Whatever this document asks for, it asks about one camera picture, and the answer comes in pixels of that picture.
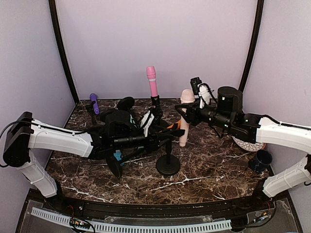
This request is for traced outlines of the black stand with orange microphone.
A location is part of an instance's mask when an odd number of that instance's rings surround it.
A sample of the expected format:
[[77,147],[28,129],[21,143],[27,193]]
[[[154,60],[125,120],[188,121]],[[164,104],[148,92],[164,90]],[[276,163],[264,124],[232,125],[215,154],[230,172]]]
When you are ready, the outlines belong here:
[[185,130],[181,129],[181,121],[178,121],[161,130],[160,133],[170,134],[176,137],[182,137],[185,134]]

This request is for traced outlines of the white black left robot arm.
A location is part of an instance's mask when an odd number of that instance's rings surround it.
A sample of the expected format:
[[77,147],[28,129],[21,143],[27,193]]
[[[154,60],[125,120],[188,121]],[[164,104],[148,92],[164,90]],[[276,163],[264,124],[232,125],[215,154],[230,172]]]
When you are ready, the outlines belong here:
[[75,154],[90,160],[106,160],[111,172],[122,176],[121,164],[142,151],[150,153],[166,147],[156,167],[163,176],[172,176],[180,170],[179,160],[171,154],[172,138],[183,136],[185,131],[177,123],[170,128],[156,127],[149,131],[150,123],[137,126],[131,114],[113,109],[104,115],[104,125],[93,126],[84,131],[70,131],[45,124],[24,112],[17,121],[10,123],[3,152],[6,166],[21,171],[27,180],[57,211],[69,207],[62,196],[60,184],[40,165],[32,149],[47,149]]

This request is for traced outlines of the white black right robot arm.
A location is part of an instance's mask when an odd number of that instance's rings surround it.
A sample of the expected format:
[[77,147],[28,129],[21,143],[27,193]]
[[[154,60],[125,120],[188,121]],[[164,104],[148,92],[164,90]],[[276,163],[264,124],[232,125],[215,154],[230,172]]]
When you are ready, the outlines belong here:
[[201,106],[199,101],[175,106],[183,119],[193,126],[205,122],[223,129],[229,135],[249,143],[285,146],[307,153],[306,157],[281,173],[258,182],[248,207],[259,210],[267,198],[311,179],[311,129],[273,119],[268,115],[245,114],[242,111],[242,92],[223,86],[218,89],[217,105]]

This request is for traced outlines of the orange toy microphone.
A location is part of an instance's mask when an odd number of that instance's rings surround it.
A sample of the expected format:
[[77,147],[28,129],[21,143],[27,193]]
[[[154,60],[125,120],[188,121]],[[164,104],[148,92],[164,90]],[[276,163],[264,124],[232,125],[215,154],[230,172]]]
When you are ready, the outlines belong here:
[[179,130],[181,126],[181,120],[177,121],[176,123],[170,125],[167,127],[167,129],[171,129],[171,130]]

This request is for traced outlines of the black stand for beige microphone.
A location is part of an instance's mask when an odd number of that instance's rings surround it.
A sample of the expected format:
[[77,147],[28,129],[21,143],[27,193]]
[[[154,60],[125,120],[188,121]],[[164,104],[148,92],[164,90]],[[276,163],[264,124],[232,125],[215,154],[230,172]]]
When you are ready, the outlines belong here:
[[172,140],[165,143],[166,154],[158,158],[156,169],[164,177],[170,177],[177,174],[181,168],[180,160],[172,155]]

